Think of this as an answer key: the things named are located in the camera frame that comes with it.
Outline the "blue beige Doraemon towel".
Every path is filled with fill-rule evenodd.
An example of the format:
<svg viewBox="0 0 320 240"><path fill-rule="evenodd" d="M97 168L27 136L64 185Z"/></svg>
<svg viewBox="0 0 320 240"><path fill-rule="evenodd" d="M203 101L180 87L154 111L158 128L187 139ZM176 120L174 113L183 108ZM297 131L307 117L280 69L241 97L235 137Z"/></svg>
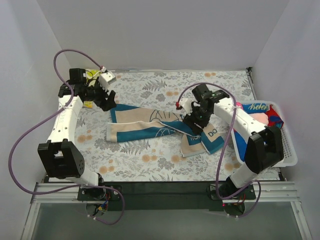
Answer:
<svg viewBox="0 0 320 240"><path fill-rule="evenodd" d="M124 143L182 134L180 152L184 158L202 153L214 154L225 141L209 123L199 135L183 123L180 113L118 104L110 110L111 122L106 127L106 141Z"/></svg>

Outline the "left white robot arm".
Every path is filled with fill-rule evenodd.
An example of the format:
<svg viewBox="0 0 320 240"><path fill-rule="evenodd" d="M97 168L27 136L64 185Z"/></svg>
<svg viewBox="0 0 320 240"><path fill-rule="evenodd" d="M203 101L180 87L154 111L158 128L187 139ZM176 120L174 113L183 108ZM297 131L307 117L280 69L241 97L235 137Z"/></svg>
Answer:
<svg viewBox="0 0 320 240"><path fill-rule="evenodd" d="M66 180L84 187L83 193L94 200L106 196L103 177L85 166L85 159L75 145L75 130L85 101L94 102L104 112L116 107L115 91L108 90L115 75L103 69L98 76L87 80L86 70L71 68L69 80L58 92L58 110L52 132L37 148L49 178Z"/></svg>

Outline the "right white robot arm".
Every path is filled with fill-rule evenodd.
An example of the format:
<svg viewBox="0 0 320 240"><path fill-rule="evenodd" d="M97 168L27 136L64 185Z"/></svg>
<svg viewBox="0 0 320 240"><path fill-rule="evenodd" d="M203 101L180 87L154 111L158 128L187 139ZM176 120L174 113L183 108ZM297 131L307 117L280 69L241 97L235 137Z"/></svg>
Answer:
<svg viewBox="0 0 320 240"><path fill-rule="evenodd" d="M236 98L221 86L215 92L209 90L205 82L192 84L190 88L195 100L190 101L180 95L175 105L176 109L185 110L183 122L195 135L204 132L211 116L216 115L229 124L230 131L235 130L246 142L244 163L224 184L215 186L219 199L237 199L261 172L283 160L281 129L263 124L237 107Z"/></svg>

